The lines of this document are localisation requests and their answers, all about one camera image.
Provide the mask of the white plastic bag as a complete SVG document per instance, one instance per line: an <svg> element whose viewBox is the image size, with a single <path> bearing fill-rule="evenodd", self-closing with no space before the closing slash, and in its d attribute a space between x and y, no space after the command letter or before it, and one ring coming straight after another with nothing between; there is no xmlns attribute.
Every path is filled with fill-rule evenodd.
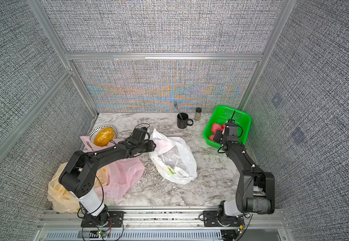
<svg viewBox="0 0 349 241"><path fill-rule="evenodd" d="M149 158L164 179L186 185L197 178L196 160L184 139L167 137L156 129L151 139L156 147Z"/></svg>

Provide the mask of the beige plastic bag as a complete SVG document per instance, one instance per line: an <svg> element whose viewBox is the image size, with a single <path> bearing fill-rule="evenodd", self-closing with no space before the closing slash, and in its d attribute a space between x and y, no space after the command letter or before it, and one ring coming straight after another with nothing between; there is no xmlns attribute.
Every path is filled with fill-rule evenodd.
<svg viewBox="0 0 349 241"><path fill-rule="evenodd" d="M61 164L49 182L48 200L53 204L54 211L59 213L74 213L80 208L79 200L59 183L59 177L66 165L67 162ZM97 171L97 177L102 183L105 198L109 198L111 183L110 168L108 166L101 168Z"/></svg>

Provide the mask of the pink plastic bag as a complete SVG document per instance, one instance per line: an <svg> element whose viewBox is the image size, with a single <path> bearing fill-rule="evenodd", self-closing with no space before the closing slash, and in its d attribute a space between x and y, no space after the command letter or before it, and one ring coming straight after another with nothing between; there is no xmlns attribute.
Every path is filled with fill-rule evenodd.
<svg viewBox="0 0 349 241"><path fill-rule="evenodd" d="M145 166L140 158L128 158L105 165L97 171L94 190L101 197L122 199L142 177Z"/></svg>

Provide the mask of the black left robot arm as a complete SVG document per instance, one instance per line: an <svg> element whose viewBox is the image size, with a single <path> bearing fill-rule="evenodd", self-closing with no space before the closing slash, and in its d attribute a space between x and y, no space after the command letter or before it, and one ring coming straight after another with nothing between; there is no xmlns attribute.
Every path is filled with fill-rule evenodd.
<svg viewBox="0 0 349 241"><path fill-rule="evenodd" d="M128 138L112 147L87 153L76 151L61 172L59 183L79 200L86 214L98 217L106 206L94 190L97 171L116 161L153 152L155 148L148 128L135 128Z"/></svg>

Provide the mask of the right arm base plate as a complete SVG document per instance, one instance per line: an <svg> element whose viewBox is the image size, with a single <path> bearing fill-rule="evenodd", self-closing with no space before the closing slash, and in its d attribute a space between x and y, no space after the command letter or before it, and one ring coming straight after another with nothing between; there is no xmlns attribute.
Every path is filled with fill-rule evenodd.
<svg viewBox="0 0 349 241"><path fill-rule="evenodd" d="M201 217L204 222L204 226L208 228L238 228L243 227L245 225L245 222L242 217L228 216L225 215L224 212L205 210L203 211Z"/></svg>

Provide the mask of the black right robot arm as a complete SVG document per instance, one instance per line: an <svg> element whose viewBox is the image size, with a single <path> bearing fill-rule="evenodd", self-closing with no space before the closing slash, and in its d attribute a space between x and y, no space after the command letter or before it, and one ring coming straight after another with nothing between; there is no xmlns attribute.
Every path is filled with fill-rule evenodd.
<svg viewBox="0 0 349 241"><path fill-rule="evenodd" d="M239 172L239 181L232 200L222 201L218 207L217 220L230 226L248 214L273 214L275 211L275 178L263 171L251 159L246 146L239 141L244 129L231 118L224 128L217 130L213 141L220 145L219 154L233 161Z"/></svg>

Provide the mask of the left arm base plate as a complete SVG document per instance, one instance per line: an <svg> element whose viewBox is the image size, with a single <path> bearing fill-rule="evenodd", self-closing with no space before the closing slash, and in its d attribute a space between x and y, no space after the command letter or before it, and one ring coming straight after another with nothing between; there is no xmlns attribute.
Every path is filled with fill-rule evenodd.
<svg viewBox="0 0 349 241"><path fill-rule="evenodd" d="M81 228L121 228L123 220L123 211L103 211L98 216L85 214Z"/></svg>

